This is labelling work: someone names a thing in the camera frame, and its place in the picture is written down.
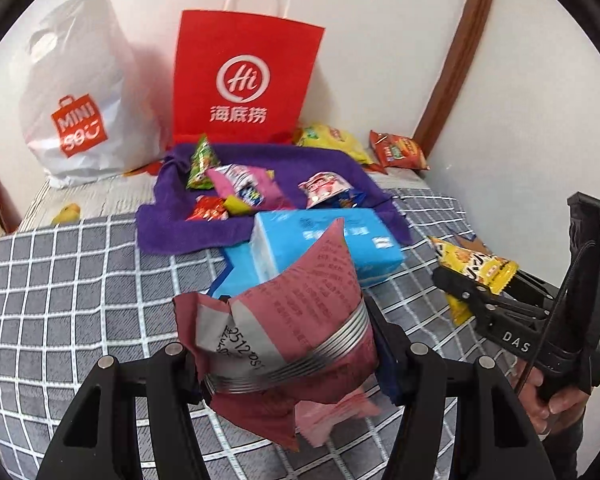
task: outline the green snack package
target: green snack package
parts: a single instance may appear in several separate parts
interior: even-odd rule
[[[211,148],[211,144],[203,135],[198,141],[196,151],[191,155],[191,171],[187,181],[187,189],[213,189],[213,183],[206,176],[205,171],[220,165],[218,156]]]

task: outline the human hand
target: human hand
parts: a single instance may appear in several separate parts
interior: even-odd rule
[[[518,359],[513,373],[509,377],[509,382],[515,386],[518,378],[522,375],[526,362]],[[538,397],[538,388],[544,381],[544,375],[537,368],[533,368],[522,387],[518,399],[529,416],[536,433],[541,434],[546,431],[547,419],[549,415],[559,415],[551,428],[552,433],[558,433],[576,423],[582,413],[589,396],[576,386],[567,386],[557,392],[549,403],[545,403]]]

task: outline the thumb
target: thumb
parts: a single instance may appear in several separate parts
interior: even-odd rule
[[[567,386],[549,400],[549,411],[556,415],[565,412],[576,404],[587,402],[589,396],[576,386]]]

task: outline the purple towel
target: purple towel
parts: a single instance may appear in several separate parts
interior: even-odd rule
[[[411,243],[407,222],[349,155],[336,150],[299,148],[280,144],[214,144],[223,164],[244,164],[274,170],[275,181],[298,209],[306,208],[306,195],[298,184],[319,171],[334,171],[366,193],[363,207],[372,207],[401,244]],[[177,145],[166,157],[155,183],[155,205],[141,205],[136,213],[138,246],[152,254],[184,254],[211,247],[229,247],[251,238],[253,217],[222,221],[186,221],[201,194],[214,190],[186,189],[193,144]]]

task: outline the black cable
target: black cable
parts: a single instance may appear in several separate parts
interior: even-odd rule
[[[536,361],[538,360],[538,356],[540,355],[540,351],[542,350],[542,346],[544,345],[544,342],[546,340],[546,336],[549,332],[549,328],[551,327],[552,320],[554,319],[555,313],[558,311],[558,309],[560,309],[562,307],[562,304],[564,303],[564,297],[567,294],[567,290],[569,289],[569,284],[571,283],[571,281],[573,279],[573,275],[575,274],[575,271],[578,269],[578,264],[580,263],[580,260],[582,259],[584,253],[588,249],[592,248],[595,245],[596,245],[596,243],[593,240],[589,240],[587,243],[585,243],[578,251],[578,254],[576,254],[576,257],[571,262],[571,265],[569,265],[567,274],[565,275],[564,279],[562,280],[562,284],[560,285],[558,294],[555,297],[554,307],[552,308],[552,310],[549,314],[549,317],[544,322],[544,327],[542,327],[542,332],[540,333],[540,340],[538,341],[538,346],[536,347],[536,351],[533,353],[531,359],[529,359],[529,361],[526,362],[525,369],[522,371],[522,375],[520,375],[520,379],[518,380],[518,383],[516,384],[516,388],[514,391],[517,396],[520,394],[522,387],[526,384],[526,380],[528,380],[529,375],[531,374],[531,370],[532,370],[534,364],[536,364]]]

